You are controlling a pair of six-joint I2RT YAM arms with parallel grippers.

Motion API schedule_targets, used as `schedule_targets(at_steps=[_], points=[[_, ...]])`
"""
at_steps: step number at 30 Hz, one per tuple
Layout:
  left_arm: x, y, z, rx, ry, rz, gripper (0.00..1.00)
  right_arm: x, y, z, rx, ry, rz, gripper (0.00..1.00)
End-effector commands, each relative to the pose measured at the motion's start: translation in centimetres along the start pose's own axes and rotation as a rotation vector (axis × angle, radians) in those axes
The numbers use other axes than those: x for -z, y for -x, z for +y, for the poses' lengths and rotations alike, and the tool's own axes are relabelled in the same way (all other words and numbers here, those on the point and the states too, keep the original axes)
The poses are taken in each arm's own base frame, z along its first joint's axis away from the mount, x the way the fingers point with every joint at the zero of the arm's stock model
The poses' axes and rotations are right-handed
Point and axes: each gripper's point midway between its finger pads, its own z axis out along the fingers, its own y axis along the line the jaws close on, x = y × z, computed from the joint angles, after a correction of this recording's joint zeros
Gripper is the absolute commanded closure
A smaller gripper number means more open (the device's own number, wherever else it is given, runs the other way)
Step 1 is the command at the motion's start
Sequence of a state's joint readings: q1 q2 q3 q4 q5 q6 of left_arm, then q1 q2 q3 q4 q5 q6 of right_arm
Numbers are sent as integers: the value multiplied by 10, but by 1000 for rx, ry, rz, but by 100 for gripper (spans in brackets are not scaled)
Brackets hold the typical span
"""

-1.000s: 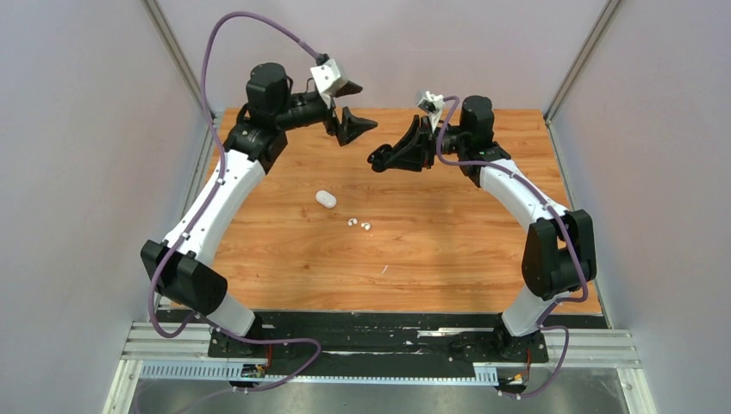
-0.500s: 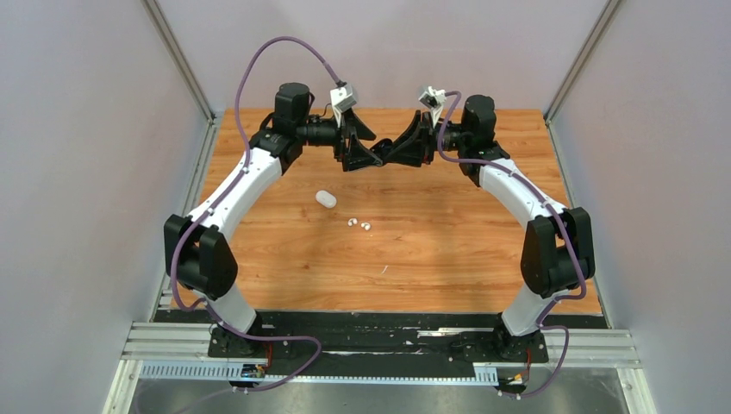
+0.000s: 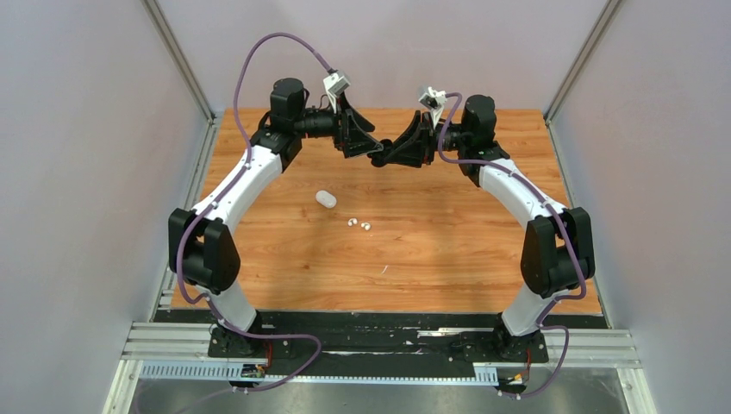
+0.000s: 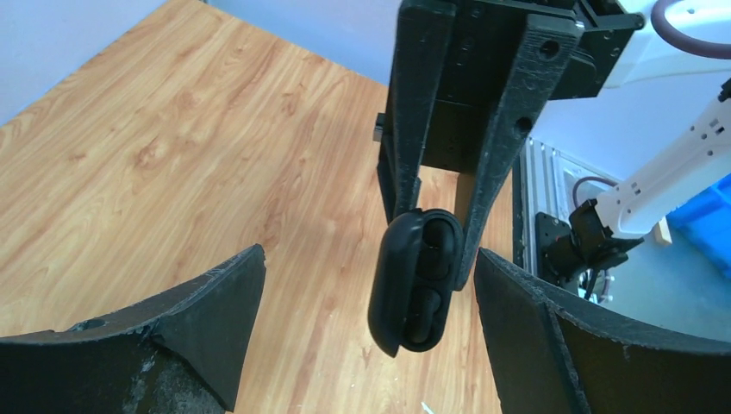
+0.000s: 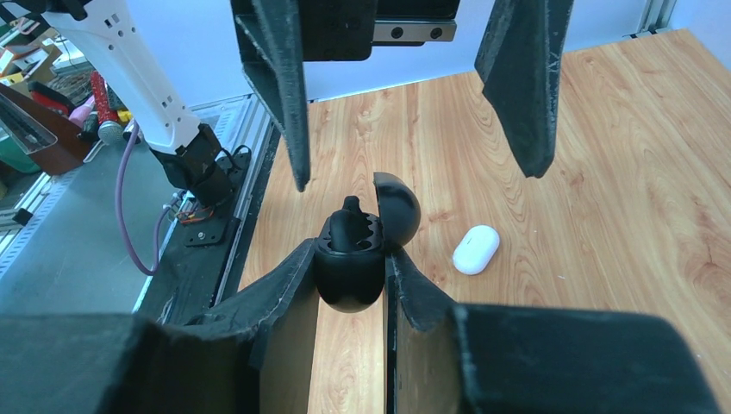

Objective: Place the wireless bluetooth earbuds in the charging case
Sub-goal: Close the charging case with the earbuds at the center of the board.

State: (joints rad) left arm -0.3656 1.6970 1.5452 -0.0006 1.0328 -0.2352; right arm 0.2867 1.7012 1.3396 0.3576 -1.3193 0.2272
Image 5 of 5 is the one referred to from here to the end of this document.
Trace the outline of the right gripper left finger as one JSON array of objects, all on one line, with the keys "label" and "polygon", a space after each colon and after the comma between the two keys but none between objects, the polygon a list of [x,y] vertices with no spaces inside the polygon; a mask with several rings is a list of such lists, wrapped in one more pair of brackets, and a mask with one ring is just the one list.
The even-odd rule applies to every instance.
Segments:
[{"label": "right gripper left finger", "polygon": [[316,243],[193,317],[4,316],[4,413],[304,413],[316,338]]}]

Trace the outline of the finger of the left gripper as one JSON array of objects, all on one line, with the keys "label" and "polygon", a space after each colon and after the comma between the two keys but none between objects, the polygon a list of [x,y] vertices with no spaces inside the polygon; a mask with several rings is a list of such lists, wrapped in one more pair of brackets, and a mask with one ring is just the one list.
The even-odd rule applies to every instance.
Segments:
[{"label": "finger of the left gripper", "polygon": [[562,53],[572,0],[493,4],[474,67],[522,173],[541,178],[553,163]]}]

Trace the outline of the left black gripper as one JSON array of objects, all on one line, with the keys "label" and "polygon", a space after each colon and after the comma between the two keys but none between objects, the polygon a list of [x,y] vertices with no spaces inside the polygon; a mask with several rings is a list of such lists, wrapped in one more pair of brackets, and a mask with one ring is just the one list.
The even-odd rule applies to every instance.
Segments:
[{"label": "left black gripper", "polygon": [[231,7],[243,72],[284,137],[303,192],[310,180],[303,62],[362,61],[375,46],[451,41],[459,2],[241,0]]}]

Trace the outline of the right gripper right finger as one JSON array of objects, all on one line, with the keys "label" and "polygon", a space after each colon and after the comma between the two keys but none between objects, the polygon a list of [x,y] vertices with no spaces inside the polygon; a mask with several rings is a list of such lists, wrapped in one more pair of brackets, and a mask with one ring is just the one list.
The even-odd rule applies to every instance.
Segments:
[{"label": "right gripper right finger", "polygon": [[385,262],[389,413],[717,413],[660,317],[460,303],[404,251]]}]

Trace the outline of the white charging case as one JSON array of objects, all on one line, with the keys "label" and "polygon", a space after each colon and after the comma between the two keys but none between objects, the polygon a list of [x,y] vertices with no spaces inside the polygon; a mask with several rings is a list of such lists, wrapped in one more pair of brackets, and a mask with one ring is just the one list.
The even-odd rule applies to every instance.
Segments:
[{"label": "white charging case", "polygon": [[469,229],[453,251],[454,267],[465,275],[476,275],[488,266],[500,246],[500,235],[488,225]]}]

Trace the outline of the black charging case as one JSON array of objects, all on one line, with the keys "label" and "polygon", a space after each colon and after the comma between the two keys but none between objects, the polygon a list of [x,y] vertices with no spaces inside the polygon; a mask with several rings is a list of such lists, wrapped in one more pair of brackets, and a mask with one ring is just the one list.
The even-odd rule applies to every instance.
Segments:
[{"label": "black charging case", "polygon": [[396,175],[375,172],[378,212],[367,213],[371,222],[371,246],[342,253],[330,243],[330,217],[316,241],[315,283],[322,300],[343,313],[360,312],[381,295],[385,283],[386,256],[408,244],[415,236],[422,210],[415,193]]}]

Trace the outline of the black earbud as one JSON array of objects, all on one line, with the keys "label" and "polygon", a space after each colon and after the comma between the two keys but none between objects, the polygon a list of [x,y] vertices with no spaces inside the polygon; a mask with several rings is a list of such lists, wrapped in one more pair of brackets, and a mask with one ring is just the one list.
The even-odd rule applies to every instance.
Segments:
[{"label": "black earbud", "polygon": [[337,252],[350,253],[365,250],[371,246],[368,238],[371,222],[359,205],[359,198],[347,196],[340,210],[330,217],[330,247]]}]

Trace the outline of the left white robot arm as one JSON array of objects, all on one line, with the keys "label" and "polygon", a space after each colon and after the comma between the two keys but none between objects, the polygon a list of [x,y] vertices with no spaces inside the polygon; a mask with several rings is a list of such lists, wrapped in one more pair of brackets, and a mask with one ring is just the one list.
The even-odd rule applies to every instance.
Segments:
[{"label": "left white robot arm", "polygon": [[[233,190],[216,164],[221,144],[187,108],[145,45],[124,1],[25,1],[69,39],[142,128],[170,183],[215,205]],[[570,1],[497,1],[475,59],[483,93],[524,175],[553,163],[560,67]],[[243,71],[287,145],[299,191],[310,179],[307,61],[367,59],[381,28],[424,19],[424,39],[446,36],[455,1],[234,1]]]}]

